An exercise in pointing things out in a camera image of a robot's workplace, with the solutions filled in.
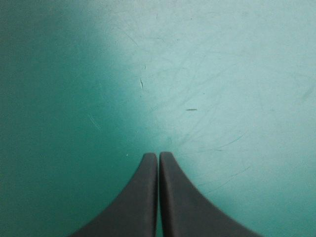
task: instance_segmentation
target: scratch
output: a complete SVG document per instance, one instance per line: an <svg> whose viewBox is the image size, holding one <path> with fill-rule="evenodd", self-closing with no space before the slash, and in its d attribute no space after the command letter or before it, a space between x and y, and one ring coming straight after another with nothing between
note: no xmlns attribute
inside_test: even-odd
<svg viewBox="0 0 316 237"><path fill-rule="evenodd" d="M208 194L208 193L211 193L211 192L213 192L213 191L216 191L216 190L220 189L221 187L225 186L225 185L228 184L234 177L236 177L237 175L242 174L243 172L245 172L246 170L248 170L250 167L251 167L251 166L247 167L246 169L244 169L243 171L241 171L241 172L239 172L239 173L233 174L232 176L230 176L229 180L227 180L224 184L222 184L222 185L218 186L217 188L215 188L215 189L213 189L213 190L207 192L207 194Z"/></svg>
<svg viewBox="0 0 316 237"><path fill-rule="evenodd" d="M230 178L230 179L229 179L228 181L226 181L224 184L222 184L222 185L218 186L217 188L212 189L211 191L208 191L208 192L206 192L206 193L208 194L208 193L211 193L211 192L213 192L213 191L216 191L216 190L220 189L221 187L223 187L223 186L225 186L226 184L228 184L232 179L233 179L233 178Z"/></svg>
<svg viewBox="0 0 316 237"><path fill-rule="evenodd" d="M91 122L93 123L93 125L94 125L99 131L101 131L100 125L94 120L93 116L92 116L91 114L88 114L88 116L89 116Z"/></svg>
<svg viewBox="0 0 316 237"><path fill-rule="evenodd" d="M250 167L251 167L251 165L248 166L246 169L243 169L241 172L238 172L238 173L236 173L236 174L233 174L233 175L231 176L231 178L236 177L237 175L240 175L240 174L242 174L243 172L246 172Z"/></svg>
<svg viewBox="0 0 316 237"><path fill-rule="evenodd" d="M137 42L128 34L126 33L123 29L121 29L120 27L117 26L118 29L120 29L131 41L134 42L134 44L136 44L136 46L138 47Z"/></svg>
<svg viewBox="0 0 316 237"><path fill-rule="evenodd" d="M239 140L240 138L242 138L246 133L247 133L247 132L245 132L243 135L239 136L238 138L232 140L231 142L226 143L226 144L224 144L224 145L222 145L222 146L220 146L220 147L216 147L216 148L214 148L214 149L219 149L219 148L223 148L223 147L225 147L225 146L228 146L228 145L230 145L230 144L232 144L232 143L238 141L238 140Z"/></svg>
<svg viewBox="0 0 316 237"><path fill-rule="evenodd" d="M142 86L142 89L144 90L144 84L143 84L143 81L141 79L139 79L140 81L140 85Z"/></svg>
<svg viewBox="0 0 316 237"><path fill-rule="evenodd" d="M102 99L104 100L104 97L103 97L103 94L102 94L103 88L102 88L102 84L100 82L100 79L98 79L98 83L99 83L99 87L100 87L100 95L101 95Z"/></svg>
<svg viewBox="0 0 316 237"><path fill-rule="evenodd" d="M302 96L302 101L303 102L306 101L313 91L314 91L314 86L311 86Z"/></svg>

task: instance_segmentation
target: green floor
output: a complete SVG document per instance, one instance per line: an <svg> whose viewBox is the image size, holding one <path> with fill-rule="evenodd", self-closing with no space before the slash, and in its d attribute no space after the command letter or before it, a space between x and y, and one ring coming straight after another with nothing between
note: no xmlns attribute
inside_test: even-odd
<svg viewBox="0 0 316 237"><path fill-rule="evenodd" d="M254 231L315 236L314 1L0 9L1 237L70 234L149 151Z"/></svg>

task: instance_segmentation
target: scratched surface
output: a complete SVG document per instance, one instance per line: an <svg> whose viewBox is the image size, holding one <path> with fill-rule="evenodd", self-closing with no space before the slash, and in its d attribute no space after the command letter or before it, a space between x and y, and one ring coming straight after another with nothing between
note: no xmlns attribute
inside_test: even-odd
<svg viewBox="0 0 316 237"><path fill-rule="evenodd" d="M245 226L315 236L314 1L1 8L0 236L73 232L148 151Z"/></svg>

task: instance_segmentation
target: curved black edge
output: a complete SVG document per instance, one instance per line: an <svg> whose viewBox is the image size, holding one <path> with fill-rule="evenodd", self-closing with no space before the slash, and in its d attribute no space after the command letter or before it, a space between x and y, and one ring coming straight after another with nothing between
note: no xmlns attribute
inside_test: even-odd
<svg viewBox="0 0 316 237"><path fill-rule="evenodd" d="M160 154L159 192L164 237L259 237L210 203L169 152Z"/></svg>
<svg viewBox="0 0 316 237"><path fill-rule="evenodd" d="M70 237L154 237L157 189L157 157L147 153L117 198Z"/></svg>

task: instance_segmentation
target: black rubber tip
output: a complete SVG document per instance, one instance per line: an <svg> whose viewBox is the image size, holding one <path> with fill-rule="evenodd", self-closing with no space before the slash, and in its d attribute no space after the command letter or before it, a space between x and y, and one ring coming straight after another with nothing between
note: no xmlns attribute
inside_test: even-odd
<svg viewBox="0 0 316 237"><path fill-rule="evenodd" d="M154 237L157 218L157 157L145 154L126 187L95 219L71 237Z"/></svg>
<svg viewBox="0 0 316 237"><path fill-rule="evenodd" d="M169 152L160 154L159 191L164 237L259 237L210 203Z"/></svg>

